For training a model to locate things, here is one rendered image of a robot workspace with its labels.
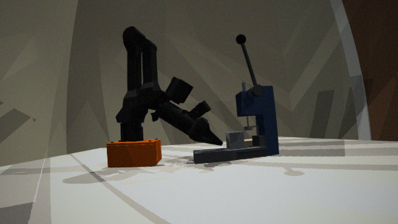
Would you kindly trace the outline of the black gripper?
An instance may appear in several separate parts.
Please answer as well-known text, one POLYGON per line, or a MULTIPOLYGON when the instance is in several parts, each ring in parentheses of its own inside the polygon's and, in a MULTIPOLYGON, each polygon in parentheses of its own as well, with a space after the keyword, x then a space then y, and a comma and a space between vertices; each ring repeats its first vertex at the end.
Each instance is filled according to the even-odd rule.
POLYGON ((171 125, 185 133, 195 142, 216 144, 221 146, 223 141, 210 131, 208 120, 204 117, 195 117, 193 120, 187 111, 179 109, 171 125))

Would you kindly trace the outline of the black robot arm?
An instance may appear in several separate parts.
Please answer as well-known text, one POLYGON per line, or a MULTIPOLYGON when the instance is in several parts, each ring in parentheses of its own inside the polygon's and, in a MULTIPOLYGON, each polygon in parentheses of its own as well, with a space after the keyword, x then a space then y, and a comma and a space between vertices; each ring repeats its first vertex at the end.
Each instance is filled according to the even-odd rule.
MULTIPOLYGON (((170 100, 178 105, 184 103, 193 87, 173 77, 166 92, 160 89, 157 75, 157 46, 135 27, 130 26, 125 29, 123 43, 127 50, 127 93, 123 98, 123 107, 116 116, 117 123, 121 123, 121 140, 118 142, 136 142, 144 140, 142 123, 148 109, 155 110, 151 113, 152 122, 161 118, 171 124, 180 108, 170 100)), ((187 111, 187 114, 194 120, 209 110, 211 108, 204 100, 190 112, 187 111)))

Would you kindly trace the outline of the blue arbor press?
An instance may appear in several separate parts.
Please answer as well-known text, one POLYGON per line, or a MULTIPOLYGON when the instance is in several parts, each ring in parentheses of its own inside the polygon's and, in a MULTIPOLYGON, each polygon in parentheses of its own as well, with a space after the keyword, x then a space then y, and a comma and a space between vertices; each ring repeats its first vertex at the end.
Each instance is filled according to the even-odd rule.
POLYGON ((243 91, 236 94, 237 117, 246 116, 244 130, 256 127, 257 136, 252 136, 252 145, 239 149, 201 149, 193 150, 195 164, 252 159, 279 154, 278 130, 273 86, 257 84, 255 74, 246 50, 246 36, 239 34, 236 41, 241 45, 251 75, 253 87, 247 91, 246 82, 242 82, 243 91), (248 116, 255 116, 256 126, 249 126, 248 116))

